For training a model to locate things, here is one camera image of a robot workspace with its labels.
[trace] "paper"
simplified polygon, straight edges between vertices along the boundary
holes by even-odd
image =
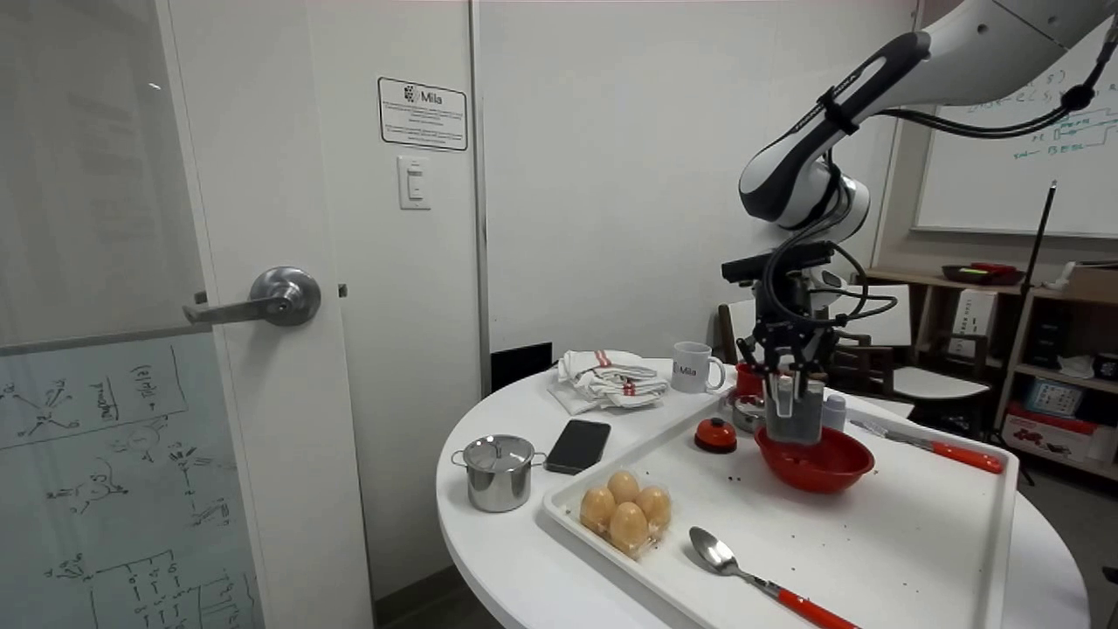
[[[949,333],[953,334],[990,334],[996,297],[999,297],[996,290],[977,290],[977,287],[962,290]],[[972,340],[949,340],[946,354],[976,357],[977,347]]]
[[[263,625],[209,334],[0,357],[0,625]]]
[[[464,151],[464,95],[381,75],[381,138],[404,146]]]

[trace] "floor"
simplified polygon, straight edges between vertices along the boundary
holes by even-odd
[[[1054,525],[1086,577],[1089,629],[1118,629],[1107,625],[1118,584],[1107,584],[1101,574],[1101,565],[1118,565],[1118,490],[1098,490],[1095,481],[1041,467],[1032,480],[1022,492]],[[500,622],[485,614],[467,588],[443,588],[431,605],[389,622],[389,629],[500,629]]]

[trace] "door handle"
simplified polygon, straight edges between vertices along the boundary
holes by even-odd
[[[321,290],[305,269],[275,265],[252,282],[248,300],[225,306],[183,306],[183,315],[191,324],[268,321],[293,328],[311,321],[318,305]]]

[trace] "wall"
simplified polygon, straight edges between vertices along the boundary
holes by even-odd
[[[737,202],[740,167],[913,23],[899,0],[482,0],[479,14],[494,348],[703,340],[737,294],[721,261],[775,240]],[[840,146],[874,193],[891,129]],[[874,226],[850,240],[861,258]]]
[[[464,0],[308,0],[318,124],[358,407],[373,598],[446,565],[434,456],[479,398],[473,153],[376,134],[376,75],[467,89]],[[434,167],[434,211],[400,211],[396,153]]]

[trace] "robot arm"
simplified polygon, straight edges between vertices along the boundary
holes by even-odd
[[[869,193],[833,165],[827,153],[843,135],[894,103],[996,102],[1115,11],[1115,0],[966,0],[927,32],[899,36],[746,167],[737,180],[746,211],[785,229],[827,226],[818,233],[827,240],[856,233]]]
[[[867,185],[843,178],[833,146],[843,135],[853,135],[869,114],[899,114],[977,138],[1046,129],[1089,103],[1095,81],[1118,45],[1118,21],[1112,21],[1095,72],[1067,89],[1054,110],[1033,122],[976,129],[899,103],[976,103],[1003,99],[1033,81],[1089,26],[1115,14],[1118,0],[966,0],[937,23],[899,36],[876,47],[864,67],[824,89],[795,129],[756,153],[737,180],[740,202],[753,215],[768,220],[795,238],[771,255],[723,265],[723,276],[729,282],[747,282],[758,294],[758,324],[747,357],[758,357],[756,348],[762,348],[758,365],[768,377],[768,421],[822,421],[818,417],[800,412],[800,398],[840,340],[834,321],[818,315],[822,305],[815,294],[840,290],[818,290],[818,279],[806,269],[824,265],[833,252],[843,252],[833,240],[856,233],[869,211]],[[818,430],[795,433],[804,438],[790,438],[798,443],[810,443],[810,433],[818,438]]]

